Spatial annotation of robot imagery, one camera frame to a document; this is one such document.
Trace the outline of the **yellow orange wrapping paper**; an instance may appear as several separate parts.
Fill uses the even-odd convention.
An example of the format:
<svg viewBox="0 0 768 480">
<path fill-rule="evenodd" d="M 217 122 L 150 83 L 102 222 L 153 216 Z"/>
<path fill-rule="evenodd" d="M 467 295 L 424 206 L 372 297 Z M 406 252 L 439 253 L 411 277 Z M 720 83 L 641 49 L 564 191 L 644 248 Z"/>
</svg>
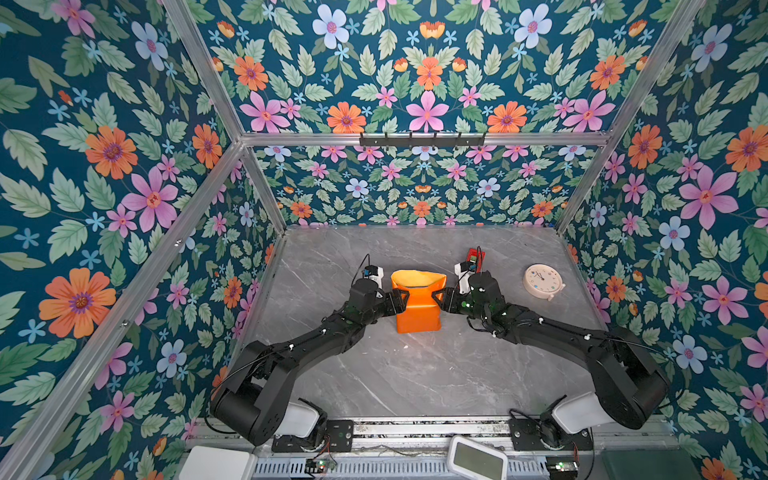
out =
<svg viewBox="0 0 768 480">
<path fill-rule="evenodd" d="M 439 331 L 441 310 L 432 294 L 446 286 L 445 274 L 419 270 L 398 270 L 391 275 L 392 287 L 409 294 L 407 307 L 396 315 L 399 334 Z"/>
</svg>

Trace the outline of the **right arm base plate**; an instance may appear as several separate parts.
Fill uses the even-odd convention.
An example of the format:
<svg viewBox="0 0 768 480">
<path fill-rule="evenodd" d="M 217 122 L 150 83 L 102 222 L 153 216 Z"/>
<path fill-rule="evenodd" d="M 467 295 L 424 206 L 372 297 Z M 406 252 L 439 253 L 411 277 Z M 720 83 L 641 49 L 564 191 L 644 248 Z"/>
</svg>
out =
<svg viewBox="0 0 768 480">
<path fill-rule="evenodd" d="M 571 434 L 550 418 L 514 416 L 508 420 L 508 426 L 511 441 L 518 451 L 589 451 L 594 447 L 593 437 L 588 430 Z"/>
</svg>

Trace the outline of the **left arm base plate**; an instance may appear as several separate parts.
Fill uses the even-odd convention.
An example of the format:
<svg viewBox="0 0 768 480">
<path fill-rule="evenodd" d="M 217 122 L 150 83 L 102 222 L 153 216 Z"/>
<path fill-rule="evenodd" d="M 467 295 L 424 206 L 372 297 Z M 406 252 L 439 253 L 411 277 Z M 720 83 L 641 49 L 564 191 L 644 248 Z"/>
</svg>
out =
<svg viewBox="0 0 768 480">
<path fill-rule="evenodd" d="M 350 452 L 354 437 L 352 420 L 321 420 L 307 437 L 283 435 L 275 437 L 272 451 L 276 453 Z"/>
</svg>

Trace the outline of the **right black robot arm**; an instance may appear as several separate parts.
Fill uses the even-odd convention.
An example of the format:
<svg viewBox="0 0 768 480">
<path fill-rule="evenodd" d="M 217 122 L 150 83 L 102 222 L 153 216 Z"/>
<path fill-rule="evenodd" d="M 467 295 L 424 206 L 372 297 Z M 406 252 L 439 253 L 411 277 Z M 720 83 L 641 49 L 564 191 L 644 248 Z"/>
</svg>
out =
<svg viewBox="0 0 768 480">
<path fill-rule="evenodd" d="M 587 329 L 545 317 L 505 300 L 488 272 L 474 273 L 464 287 L 432 294 L 441 310 L 481 322 L 482 330 L 515 345 L 535 347 L 585 369 L 593 390 L 564 397 L 541 414 L 559 433 L 615 423 L 638 430 L 669 393 L 670 382 L 650 348 L 628 329 Z"/>
</svg>

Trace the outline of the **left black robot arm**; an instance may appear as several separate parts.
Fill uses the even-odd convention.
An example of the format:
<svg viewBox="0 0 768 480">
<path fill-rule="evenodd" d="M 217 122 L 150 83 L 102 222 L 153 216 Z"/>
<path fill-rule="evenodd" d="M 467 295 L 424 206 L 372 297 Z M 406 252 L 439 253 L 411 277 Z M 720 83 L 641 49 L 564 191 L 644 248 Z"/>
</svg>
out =
<svg viewBox="0 0 768 480">
<path fill-rule="evenodd" d="M 212 416 L 251 444 L 264 444 L 283 423 L 296 380 L 350 350 L 379 319 L 404 313 L 409 297 L 405 290 L 385 291 L 374 280 L 358 279 L 347 301 L 317 328 L 277 344 L 248 344 L 216 387 Z"/>
</svg>

